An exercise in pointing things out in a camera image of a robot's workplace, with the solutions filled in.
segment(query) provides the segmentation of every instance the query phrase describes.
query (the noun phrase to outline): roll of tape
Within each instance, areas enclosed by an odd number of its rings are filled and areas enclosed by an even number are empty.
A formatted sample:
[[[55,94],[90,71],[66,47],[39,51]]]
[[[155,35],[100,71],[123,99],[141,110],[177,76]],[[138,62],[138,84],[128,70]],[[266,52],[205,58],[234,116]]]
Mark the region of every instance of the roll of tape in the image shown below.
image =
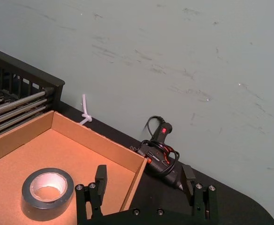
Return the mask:
[[[54,219],[69,206],[73,190],[67,172],[57,168],[35,171],[23,183],[21,209],[33,220]]]

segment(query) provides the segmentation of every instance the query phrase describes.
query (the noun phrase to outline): black table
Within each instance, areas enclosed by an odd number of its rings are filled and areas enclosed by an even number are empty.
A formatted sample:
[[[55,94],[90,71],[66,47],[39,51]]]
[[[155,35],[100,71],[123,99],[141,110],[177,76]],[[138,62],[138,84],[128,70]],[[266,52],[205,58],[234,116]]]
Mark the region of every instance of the black table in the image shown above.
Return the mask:
[[[82,121],[79,110],[61,102],[59,113],[76,121]],[[138,147],[140,142],[130,136],[93,118],[85,126],[102,134],[123,146]],[[213,184],[217,188],[218,209],[221,224],[229,225],[274,225],[271,215],[256,201],[244,194],[214,180],[203,173],[194,170],[197,180],[204,186]],[[142,209],[148,206],[166,210],[191,213],[185,194],[173,189],[161,181],[143,174],[135,193],[131,208]]]

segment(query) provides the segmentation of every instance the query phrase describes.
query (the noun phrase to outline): wall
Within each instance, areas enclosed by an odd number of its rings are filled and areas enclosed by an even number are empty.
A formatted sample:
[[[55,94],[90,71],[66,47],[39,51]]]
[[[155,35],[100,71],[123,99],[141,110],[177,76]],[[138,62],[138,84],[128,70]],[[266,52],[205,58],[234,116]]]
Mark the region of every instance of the wall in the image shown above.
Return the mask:
[[[162,115],[182,162],[274,217],[274,1],[0,0],[0,50],[135,138]]]

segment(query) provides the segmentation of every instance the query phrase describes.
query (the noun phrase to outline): bolt head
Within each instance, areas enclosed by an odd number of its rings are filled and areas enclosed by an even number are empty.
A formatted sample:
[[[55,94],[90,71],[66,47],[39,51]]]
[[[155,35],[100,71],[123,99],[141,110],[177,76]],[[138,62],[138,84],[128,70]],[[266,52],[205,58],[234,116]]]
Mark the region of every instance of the bolt head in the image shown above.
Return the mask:
[[[95,183],[91,183],[90,185],[89,185],[89,188],[95,188],[96,187],[96,184]]]
[[[76,186],[76,190],[82,190],[83,187],[83,185],[79,184],[78,186]]]
[[[196,186],[196,188],[198,188],[198,189],[202,189],[202,185],[201,185],[200,183],[196,184],[195,186]]]
[[[137,209],[135,209],[134,211],[133,211],[133,213],[134,213],[134,215],[139,215],[140,214],[140,211],[139,210],[137,210]]]
[[[156,212],[159,216],[162,216],[164,214],[164,210],[162,209],[158,209]]]
[[[215,190],[216,190],[216,188],[215,188],[213,185],[210,185],[208,188],[209,188],[211,191],[215,191]]]

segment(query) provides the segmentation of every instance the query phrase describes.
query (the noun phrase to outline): black power cord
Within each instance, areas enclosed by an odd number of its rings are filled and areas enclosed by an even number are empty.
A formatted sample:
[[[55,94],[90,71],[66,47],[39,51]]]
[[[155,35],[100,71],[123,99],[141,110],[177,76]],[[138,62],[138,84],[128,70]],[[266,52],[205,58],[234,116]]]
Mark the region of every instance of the black power cord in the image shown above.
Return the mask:
[[[151,116],[148,119],[148,121],[146,123],[146,126],[147,126],[147,129],[148,129],[152,139],[154,139],[154,135],[152,134],[152,132],[150,130],[150,127],[149,127],[149,122],[152,119],[157,119],[160,122],[160,125],[165,123],[165,120],[161,116]],[[147,171],[147,173],[149,173],[152,176],[159,177],[159,178],[167,176],[169,173],[171,173],[171,171],[174,169],[176,163],[178,162],[179,153],[177,151],[175,151],[171,146],[169,146],[165,143],[162,143],[162,142],[155,141],[155,140],[150,140],[150,141],[149,140],[144,140],[144,141],[141,142],[141,146],[143,144],[146,144],[149,147],[155,147],[155,148],[161,150],[161,152],[164,154],[165,160],[169,164],[169,166],[166,169],[164,169],[160,172],[152,172],[152,171],[149,172],[149,171]],[[172,162],[170,162],[170,160],[168,160],[168,157],[169,157],[170,153],[174,153],[174,160]]]

